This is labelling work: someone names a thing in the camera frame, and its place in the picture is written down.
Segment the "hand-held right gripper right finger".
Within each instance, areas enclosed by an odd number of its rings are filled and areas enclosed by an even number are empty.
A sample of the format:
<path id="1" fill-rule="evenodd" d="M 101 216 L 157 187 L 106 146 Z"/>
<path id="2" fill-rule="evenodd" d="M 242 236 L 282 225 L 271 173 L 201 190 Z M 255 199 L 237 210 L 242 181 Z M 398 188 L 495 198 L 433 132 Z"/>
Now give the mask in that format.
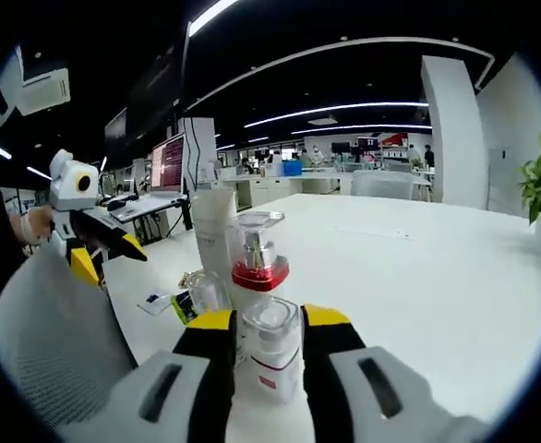
<path id="1" fill-rule="evenodd" d="M 435 402 L 428 381 L 367 347 L 336 309 L 306 304 L 303 382 L 317 442 L 481 442 L 488 426 Z"/>

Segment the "person's left hand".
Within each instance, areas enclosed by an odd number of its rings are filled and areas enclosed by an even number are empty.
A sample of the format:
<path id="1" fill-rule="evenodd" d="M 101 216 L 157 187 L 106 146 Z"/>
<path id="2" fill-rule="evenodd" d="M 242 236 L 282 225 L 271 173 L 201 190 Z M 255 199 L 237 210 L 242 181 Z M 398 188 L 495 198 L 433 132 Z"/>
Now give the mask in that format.
<path id="1" fill-rule="evenodd" d="M 23 215 L 10 214 L 8 218 L 26 257 L 51 236 L 53 208 L 50 205 L 31 208 Z"/>

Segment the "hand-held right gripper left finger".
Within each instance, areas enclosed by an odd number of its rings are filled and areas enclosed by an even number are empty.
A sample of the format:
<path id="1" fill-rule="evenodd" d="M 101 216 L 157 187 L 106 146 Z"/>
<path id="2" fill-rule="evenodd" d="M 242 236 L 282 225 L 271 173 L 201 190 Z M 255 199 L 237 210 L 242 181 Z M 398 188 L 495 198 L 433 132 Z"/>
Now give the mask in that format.
<path id="1" fill-rule="evenodd" d="M 111 390 L 90 419 L 62 425 L 65 442 L 223 442 L 232 398 L 236 313 L 192 320 L 172 351 L 158 351 Z"/>

